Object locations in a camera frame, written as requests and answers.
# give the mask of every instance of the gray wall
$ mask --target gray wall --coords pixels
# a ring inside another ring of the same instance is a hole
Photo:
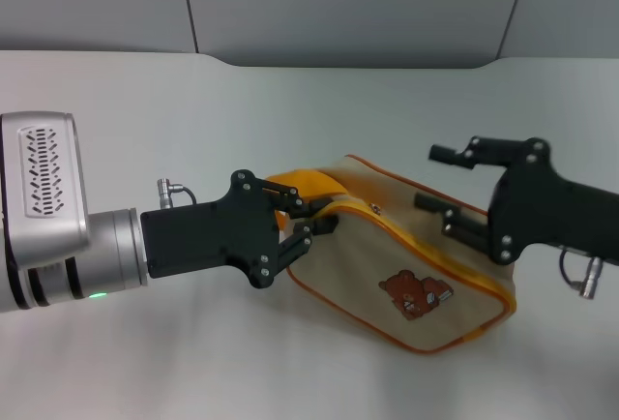
[[[233,64],[478,67],[515,0],[192,0],[200,52]]]
[[[503,57],[619,57],[619,0],[518,0]]]
[[[236,65],[477,67],[619,57],[616,0],[0,0],[0,48],[203,52]]]
[[[0,48],[195,51],[186,0],[0,0]]]

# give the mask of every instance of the black bracket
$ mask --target black bracket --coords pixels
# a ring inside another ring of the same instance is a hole
[[[268,287],[308,252],[313,235],[333,232],[338,224],[337,217],[301,223],[280,243],[276,211],[292,219],[309,218],[331,201],[303,202],[296,188],[261,180],[248,170],[235,171],[220,200],[141,215],[148,272],[161,278],[231,265],[254,287]]]
[[[434,145],[429,158],[469,169],[477,164],[506,168],[490,201],[487,225],[449,202],[427,195],[415,199],[417,207],[443,215],[445,234],[494,262],[512,263],[527,246],[542,243],[619,264],[619,195],[559,176],[547,141],[476,136],[462,152]]]

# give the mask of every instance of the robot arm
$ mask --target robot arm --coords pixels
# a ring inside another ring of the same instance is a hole
[[[88,214],[71,115],[0,126],[0,312],[146,285],[135,210]]]
[[[506,168],[488,208],[487,225],[460,213],[460,209],[434,197],[418,195],[415,205],[443,217],[443,234],[488,255],[499,265],[516,260],[535,243],[563,250],[559,265],[568,285],[580,296],[593,299],[605,262],[619,265],[619,195],[568,181],[550,163],[550,146],[538,138],[510,141],[473,137],[456,152],[432,146],[429,158],[473,169],[475,165]],[[567,278],[565,253],[590,258],[583,282]]]
[[[74,120],[59,112],[0,116],[0,312],[46,307],[223,266],[242,270],[258,288],[307,253],[311,237],[332,232],[337,218],[307,220],[280,243],[276,211],[313,216],[331,199],[305,203],[292,187],[232,175],[222,199],[197,204],[193,193],[158,182],[162,210],[88,214]],[[173,208],[181,191],[193,205]]]
[[[433,146],[430,158],[469,169],[506,168],[487,225],[442,199],[415,199],[418,208],[442,215],[444,234],[499,266],[533,243],[558,247],[564,279],[592,299],[604,262],[619,264],[613,221],[619,218],[619,195],[561,178],[550,164],[546,141],[474,137],[460,153]],[[304,202],[296,188],[247,170],[232,174],[222,199],[200,204],[184,186],[159,180],[161,210],[141,215],[143,236],[135,209],[89,215],[74,120],[58,112],[0,116],[0,188],[0,312],[139,287],[148,275],[162,278],[225,264],[239,268],[254,287],[268,287],[308,252],[313,235],[338,225],[336,217],[304,220],[280,243],[277,211],[310,219],[332,200]],[[172,195],[179,192],[193,204],[173,207]],[[565,275],[566,251],[590,257],[583,282]]]

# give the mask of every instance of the orange trim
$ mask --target orange trim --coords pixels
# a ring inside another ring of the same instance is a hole
[[[439,193],[436,190],[433,190],[432,188],[429,188],[427,186],[422,185],[421,183],[417,183],[415,181],[409,180],[408,178],[404,178],[403,176],[399,176],[395,173],[392,173],[391,171],[387,171],[382,169],[380,166],[378,165],[374,165],[372,162],[369,162],[365,159],[362,159],[359,156],[354,156],[352,154],[348,154],[346,157],[349,157],[351,159],[354,159],[355,161],[361,162],[363,165],[368,166],[369,168],[371,168],[374,171],[377,171],[378,173],[382,173],[383,175],[389,176],[391,178],[395,178],[398,181],[401,181],[402,183],[406,183],[407,185],[413,186],[419,190],[423,190],[423,191],[427,191],[428,193],[431,193],[433,195],[437,195],[438,197],[442,197],[445,200],[449,200],[457,205],[461,205],[462,207],[466,207],[467,209],[471,209],[479,214],[482,215],[486,215],[487,216],[487,212],[485,210],[482,210],[478,207],[475,207],[473,205],[469,205],[465,202],[462,202],[461,200],[458,199],[454,199],[453,197],[450,197],[448,195],[444,195],[443,193]]]
[[[466,335],[461,336],[461,337],[451,341],[450,343],[447,343],[446,345],[442,345],[442,346],[440,346],[438,348],[435,348],[435,349],[432,349],[432,350],[423,350],[423,349],[418,349],[416,347],[413,347],[411,345],[404,344],[402,341],[394,338],[393,336],[385,333],[382,330],[379,330],[378,328],[376,328],[375,326],[373,326],[370,323],[366,322],[365,320],[363,320],[363,319],[353,315],[349,311],[347,311],[347,310],[343,309],[342,307],[338,306],[337,304],[335,304],[334,302],[332,302],[331,300],[329,300],[328,298],[326,298],[325,296],[323,296],[322,294],[320,294],[316,290],[314,290],[314,289],[308,287],[307,285],[303,284],[299,279],[297,279],[297,277],[294,276],[292,270],[290,270],[290,267],[287,268],[288,275],[294,281],[294,283],[299,285],[301,288],[303,288],[305,291],[309,292],[311,295],[313,295],[317,299],[325,302],[326,304],[328,304],[329,306],[333,307],[334,309],[337,309],[338,311],[344,313],[345,315],[348,315],[348,316],[352,317],[354,320],[362,323],[367,328],[369,328],[372,331],[376,332],[378,335],[380,335],[381,337],[385,338],[390,343],[393,343],[395,345],[398,345],[400,347],[408,349],[408,350],[410,350],[412,352],[417,352],[417,353],[420,353],[420,354],[433,354],[433,353],[439,352],[441,350],[447,349],[449,347],[453,347],[455,345],[459,345],[461,343],[464,343],[464,342],[467,342],[467,341],[471,341],[471,340],[474,340],[474,339],[482,336],[493,324],[495,324],[497,321],[501,320],[503,317],[505,317],[507,314],[510,313],[511,305],[510,305],[509,301],[507,301],[507,299],[505,299],[501,294],[499,294],[497,292],[494,292],[494,291],[492,291],[490,289],[484,288],[482,286],[479,286],[479,285],[477,285],[475,283],[468,282],[468,281],[464,280],[463,278],[459,277],[458,275],[454,274],[451,270],[445,268],[444,266],[442,266],[441,264],[439,264],[435,260],[432,260],[430,257],[428,257],[427,255],[423,254],[418,249],[412,247],[409,243],[404,241],[402,238],[399,237],[399,235],[395,234],[393,231],[391,231],[385,225],[383,225],[380,222],[376,222],[374,217],[372,215],[370,215],[369,213],[366,213],[366,212],[361,211],[361,210],[352,209],[352,208],[347,207],[347,206],[339,206],[338,208],[333,209],[333,210],[339,210],[339,211],[347,212],[349,214],[357,215],[358,217],[362,217],[362,218],[365,218],[366,220],[371,221],[373,224],[378,225],[381,229],[383,229],[385,232],[387,232],[392,238],[394,238],[396,241],[398,241],[405,249],[407,249],[408,251],[410,251],[414,255],[418,256],[419,258],[424,260],[426,263],[429,263],[434,268],[440,270],[443,274],[449,276],[450,278],[452,278],[452,279],[454,279],[454,280],[456,280],[456,281],[458,281],[460,283],[463,283],[464,285],[468,285],[470,287],[473,287],[473,288],[479,290],[480,292],[482,292],[484,294],[489,294],[489,295],[491,295],[492,297],[494,297],[495,299],[497,299],[499,302],[501,302],[503,304],[503,311],[499,315],[497,315],[495,318],[492,318],[489,321],[484,322],[482,325],[480,325],[478,328],[474,329],[473,331],[471,331],[471,332],[467,333]]]
[[[303,200],[305,202],[310,202],[312,200],[320,199],[322,197],[334,197],[336,195],[341,195],[341,193],[326,193],[325,195],[309,195],[309,196],[304,196]],[[278,221],[278,228],[280,229],[280,231],[284,231],[286,229],[286,225],[288,225],[288,220],[290,220],[288,218],[288,215],[284,214],[283,212],[276,211],[275,218]]]
[[[346,189],[340,183],[318,170],[298,169],[270,176],[267,180],[291,188],[297,188],[299,196],[303,199],[307,197],[324,197],[327,193],[337,193],[340,195],[346,193]]]

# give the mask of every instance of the cable connector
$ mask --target cable connector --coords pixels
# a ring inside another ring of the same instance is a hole
[[[187,193],[192,199],[192,204],[197,204],[197,199],[192,190],[178,183],[171,184],[167,178],[157,180],[157,191],[159,192],[159,206],[161,209],[171,209],[174,207],[171,196],[173,193]]]

